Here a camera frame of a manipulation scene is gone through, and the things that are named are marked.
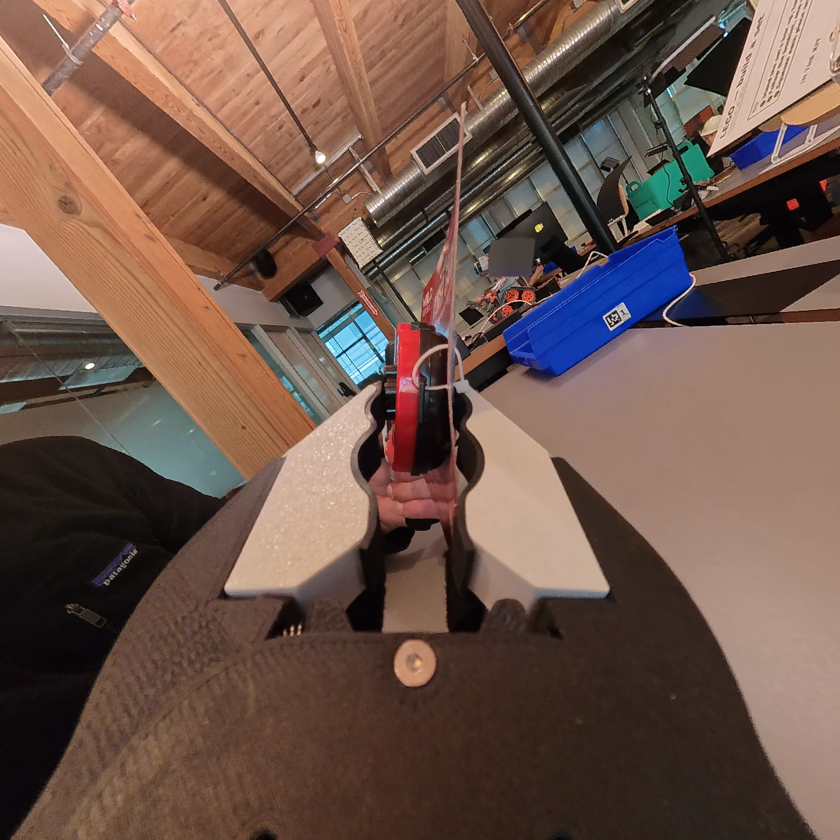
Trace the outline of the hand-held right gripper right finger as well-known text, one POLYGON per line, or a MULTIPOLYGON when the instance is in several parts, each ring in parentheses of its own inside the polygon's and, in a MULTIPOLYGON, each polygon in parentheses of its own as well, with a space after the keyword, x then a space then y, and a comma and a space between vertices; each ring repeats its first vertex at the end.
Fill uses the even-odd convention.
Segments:
POLYGON ((458 493, 449 568, 480 601, 602 599, 610 587, 549 452, 455 384, 458 493))

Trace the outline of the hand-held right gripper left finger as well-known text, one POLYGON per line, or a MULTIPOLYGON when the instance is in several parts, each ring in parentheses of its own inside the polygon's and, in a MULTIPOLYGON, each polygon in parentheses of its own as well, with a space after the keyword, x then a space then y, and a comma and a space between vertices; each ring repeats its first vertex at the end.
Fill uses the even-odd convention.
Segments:
POLYGON ((371 384, 291 448, 224 585, 231 598, 354 599, 378 513, 360 452, 377 445, 371 384))

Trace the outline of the red tape measure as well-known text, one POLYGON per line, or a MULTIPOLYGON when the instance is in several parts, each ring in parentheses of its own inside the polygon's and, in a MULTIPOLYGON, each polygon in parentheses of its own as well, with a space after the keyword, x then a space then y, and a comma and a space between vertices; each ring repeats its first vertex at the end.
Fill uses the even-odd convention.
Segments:
POLYGON ((411 383, 417 357, 444 341, 429 324, 407 322, 396 328, 395 340, 385 350, 383 388, 389 391, 396 379, 401 385, 395 396, 383 394, 388 432, 385 454, 396 472, 424 476, 439 466, 446 454, 442 398, 424 389, 442 382, 443 362, 423 363, 419 391, 411 383))

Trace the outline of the white zip tie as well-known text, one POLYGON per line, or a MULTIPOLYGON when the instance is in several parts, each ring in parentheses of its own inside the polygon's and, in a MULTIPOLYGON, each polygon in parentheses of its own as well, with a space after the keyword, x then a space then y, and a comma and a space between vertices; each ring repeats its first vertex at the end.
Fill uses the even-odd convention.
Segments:
MULTIPOLYGON (((421 367, 422 367, 423 363, 427 359, 431 358, 436 352, 440 352, 440 351, 446 351, 447 353, 449 353, 449 350, 444 345, 439 344, 439 345, 435 345, 434 347, 430 348, 429 350, 426 350, 424 353, 421 353, 417 357, 417 359, 415 360, 415 364, 412 368, 411 383, 412 383, 412 387, 414 389, 416 389, 417 391, 419 391, 421 389, 421 383, 419 381, 419 374, 421 372, 421 367)), ((454 353, 455 353, 455 357, 456 357, 456 367, 458 369, 458 372, 463 374, 464 373, 463 356, 462 356, 461 352, 459 351, 458 347, 454 348, 454 353)), ((400 380, 396 379, 395 382, 392 385, 393 385, 393 387, 389 391, 387 391, 385 388, 383 388, 383 393, 387 394, 388 396, 395 396, 397 393, 399 393, 400 387, 401 387, 400 380)), ((444 383, 442 385, 425 385, 423 388, 425 389, 426 392, 443 391, 443 392, 446 393, 446 396, 450 401, 452 401, 454 399, 455 389, 452 385, 448 385, 448 384, 444 383)))

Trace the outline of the person's left hand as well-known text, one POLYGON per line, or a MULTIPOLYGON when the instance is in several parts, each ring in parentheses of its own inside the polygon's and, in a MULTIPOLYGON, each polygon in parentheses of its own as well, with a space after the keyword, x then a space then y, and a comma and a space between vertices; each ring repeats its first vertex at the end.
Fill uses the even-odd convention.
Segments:
POLYGON ((374 495, 384 533, 398 529, 425 530, 440 522, 439 505, 423 477, 398 474, 374 488, 374 495))

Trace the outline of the person's black fleece jacket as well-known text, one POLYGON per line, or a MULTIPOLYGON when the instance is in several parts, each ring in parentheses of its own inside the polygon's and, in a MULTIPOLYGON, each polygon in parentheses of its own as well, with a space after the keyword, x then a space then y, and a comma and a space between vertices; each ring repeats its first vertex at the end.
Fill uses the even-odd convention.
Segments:
POLYGON ((137 605, 227 500, 84 437, 2 445, 2 838, 53 774, 137 605))

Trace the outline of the white paper chart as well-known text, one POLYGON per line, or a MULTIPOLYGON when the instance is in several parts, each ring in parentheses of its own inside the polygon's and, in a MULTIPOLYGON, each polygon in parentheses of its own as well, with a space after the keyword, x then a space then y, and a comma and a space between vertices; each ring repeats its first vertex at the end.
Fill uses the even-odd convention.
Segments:
POLYGON ((352 259, 360 268, 367 266, 383 255, 382 247, 379 246, 361 216, 346 224, 338 232, 338 238, 343 242, 352 259))

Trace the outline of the black computer monitor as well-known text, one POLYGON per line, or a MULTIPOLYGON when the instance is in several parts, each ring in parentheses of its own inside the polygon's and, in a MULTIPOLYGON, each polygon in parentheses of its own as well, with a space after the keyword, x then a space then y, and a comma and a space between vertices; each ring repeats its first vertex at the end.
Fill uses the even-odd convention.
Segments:
POLYGON ((533 242, 533 254, 541 260, 551 259, 559 248, 566 247, 568 236, 554 215, 552 207, 543 203, 529 210, 504 227, 497 240, 505 238, 527 238, 533 242))

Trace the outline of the black chair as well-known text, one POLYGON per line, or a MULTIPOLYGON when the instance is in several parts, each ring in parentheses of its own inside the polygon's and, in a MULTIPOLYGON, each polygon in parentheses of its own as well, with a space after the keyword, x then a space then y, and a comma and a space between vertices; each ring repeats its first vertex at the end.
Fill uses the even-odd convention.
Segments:
POLYGON ((627 222, 631 205, 623 185, 623 174, 631 160, 627 157, 607 175, 596 198, 596 207, 603 221, 618 231, 619 238, 628 236, 631 228, 627 222))

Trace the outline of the white air vent grille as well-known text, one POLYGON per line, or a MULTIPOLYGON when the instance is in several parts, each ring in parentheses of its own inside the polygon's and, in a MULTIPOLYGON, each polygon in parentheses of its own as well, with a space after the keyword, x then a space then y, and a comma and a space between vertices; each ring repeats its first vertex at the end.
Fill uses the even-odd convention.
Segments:
POLYGON ((464 128, 461 116, 452 114, 411 149, 411 157, 418 170, 428 176, 453 156, 462 153, 469 140, 470 134, 464 128))

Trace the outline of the black steel pole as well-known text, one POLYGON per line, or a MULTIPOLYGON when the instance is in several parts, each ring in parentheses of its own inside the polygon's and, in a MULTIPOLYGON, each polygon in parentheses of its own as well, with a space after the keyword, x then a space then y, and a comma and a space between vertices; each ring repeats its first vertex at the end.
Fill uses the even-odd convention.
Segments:
POLYGON ((546 161, 550 163, 559 178, 575 211, 584 223, 586 231, 593 237, 596 248, 606 255, 616 252, 617 243, 611 229, 600 215, 580 174, 574 168, 571 158, 553 131, 551 122, 543 113, 539 101, 534 97, 529 84, 482 4, 479 1, 457 1, 457 5, 477 36, 534 139, 539 143, 546 161))

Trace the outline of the small blue plastic bin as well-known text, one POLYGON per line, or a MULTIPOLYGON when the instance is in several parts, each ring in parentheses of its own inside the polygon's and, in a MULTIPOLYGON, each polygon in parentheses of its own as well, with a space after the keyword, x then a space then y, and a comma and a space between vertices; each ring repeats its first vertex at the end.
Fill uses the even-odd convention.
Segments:
POLYGON ((793 160, 803 154, 801 148, 809 144, 816 126, 787 125, 784 129, 760 132, 728 156, 741 171, 761 161, 771 160, 772 165, 793 160))

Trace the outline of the white instruction board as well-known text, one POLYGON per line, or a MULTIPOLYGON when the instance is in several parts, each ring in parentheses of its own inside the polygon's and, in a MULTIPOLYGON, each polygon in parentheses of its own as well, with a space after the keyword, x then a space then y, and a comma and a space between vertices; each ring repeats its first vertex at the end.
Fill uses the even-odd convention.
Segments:
POLYGON ((755 10, 712 154, 838 83, 838 1, 764 1, 755 10))

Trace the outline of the wooden support post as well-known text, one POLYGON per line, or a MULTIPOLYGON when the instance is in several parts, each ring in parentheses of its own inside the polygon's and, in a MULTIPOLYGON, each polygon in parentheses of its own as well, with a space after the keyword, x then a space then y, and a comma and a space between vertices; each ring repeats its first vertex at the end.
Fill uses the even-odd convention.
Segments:
POLYGON ((13 49, 2 205, 244 478, 315 428, 13 49))

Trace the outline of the silver ventilation duct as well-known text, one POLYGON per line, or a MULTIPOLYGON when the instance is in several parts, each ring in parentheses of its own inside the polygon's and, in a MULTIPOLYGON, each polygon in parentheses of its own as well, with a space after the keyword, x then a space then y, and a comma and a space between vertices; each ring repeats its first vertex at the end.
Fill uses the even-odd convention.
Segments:
MULTIPOLYGON (((629 25, 652 1, 597 2, 592 10, 566 29, 522 70, 535 97, 542 95, 569 74, 595 49, 629 25)), ((481 144, 496 134, 517 113, 518 107, 505 87, 499 88, 482 108, 467 112, 465 143, 481 144)), ((379 227, 403 210, 429 186, 436 183, 456 163, 457 150, 451 150, 426 172, 415 161, 390 177, 381 192, 364 203, 372 223, 379 227)))

